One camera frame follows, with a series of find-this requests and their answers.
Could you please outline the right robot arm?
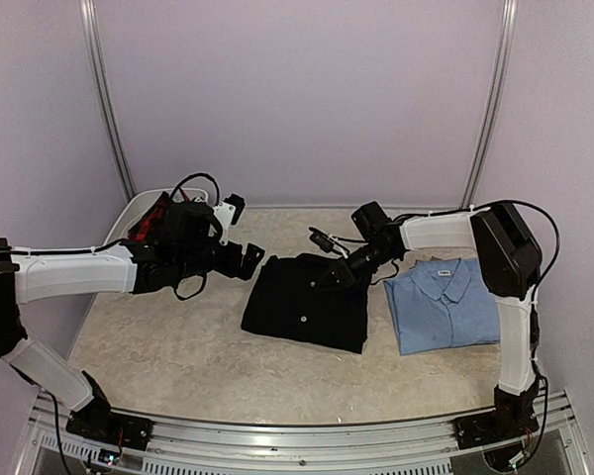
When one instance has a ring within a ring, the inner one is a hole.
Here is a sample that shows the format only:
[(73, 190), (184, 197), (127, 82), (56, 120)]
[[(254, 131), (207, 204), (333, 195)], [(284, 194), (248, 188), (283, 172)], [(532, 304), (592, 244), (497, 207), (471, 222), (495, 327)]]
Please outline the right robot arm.
[(386, 262), (408, 251), (428, 248), (467, 248), (475, 251), (481, 275), (494, 296), (500, 320), (500, 392), (523, 398), (537, 392), (542, 378), (536, 364), (539, 346), (532, 313), (539, 288), (553, 263), (520, 214), (525, 207), (541, 214), (541, 207), (504, 199), (467, 209), (404, 213), (389, 217), (370, 202), (351, 219), (362, 236), (360, 247), (343, 251), (310, 284), (319, 292), (344, 291), (371, 277)]

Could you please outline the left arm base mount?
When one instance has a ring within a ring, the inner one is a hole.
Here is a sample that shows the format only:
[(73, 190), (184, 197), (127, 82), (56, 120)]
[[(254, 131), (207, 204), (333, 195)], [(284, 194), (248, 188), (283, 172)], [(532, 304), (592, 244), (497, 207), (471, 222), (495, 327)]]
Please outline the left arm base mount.
[(70, 412), (65, 430), (118, 448), (145, 451), (153, 421), (115, 412), (94, 378), (85, 371), (82, 374), (91, 386), (93, 399), (83, 409)]

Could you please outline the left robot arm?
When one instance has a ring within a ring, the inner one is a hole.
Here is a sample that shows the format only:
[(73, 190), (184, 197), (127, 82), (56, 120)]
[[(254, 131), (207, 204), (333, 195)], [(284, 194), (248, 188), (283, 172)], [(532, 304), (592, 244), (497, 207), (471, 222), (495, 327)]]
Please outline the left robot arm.
[(14, 246), (0, 237), (0, 360), (79, 413), (81, 425), (100, 440), (118, 431), (118, 417), (96, 384), (27, 327), (27, 307), (60, 311), (63, 303), (99, 294), (140, 296), (169, 289), (185, 301), (181, 284), (204, 289), (212, 273), (250, 280), (264, 251), (230, 238), (242, 212), (236, 200), (210, 206), (174, 202), (152, 210), (125, 237), (82, 248)]

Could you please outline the black long sleeve shirt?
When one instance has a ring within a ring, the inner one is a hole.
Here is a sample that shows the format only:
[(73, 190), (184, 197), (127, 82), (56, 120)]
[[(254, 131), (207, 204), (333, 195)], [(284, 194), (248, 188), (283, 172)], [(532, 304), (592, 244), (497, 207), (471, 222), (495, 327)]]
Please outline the black long sleeve shirt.
[(317, 280), (333, 261), (316, 254), (273, 255), (261, 267), (241, 329), (361, 354), (367, 340), (368, 286), (321, 291)]

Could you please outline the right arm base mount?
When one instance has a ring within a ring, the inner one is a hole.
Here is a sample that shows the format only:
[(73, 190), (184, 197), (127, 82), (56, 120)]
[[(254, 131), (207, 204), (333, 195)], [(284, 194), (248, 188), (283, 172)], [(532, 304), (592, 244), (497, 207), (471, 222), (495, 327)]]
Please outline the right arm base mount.
[(539, 430), (540, 425), (534, 410), (534, 400), (539, 389), (538, 381), (519, 395), (496, 386), (491, 410), (454, 419), (452, 425), (458, 448), (478, 447)]

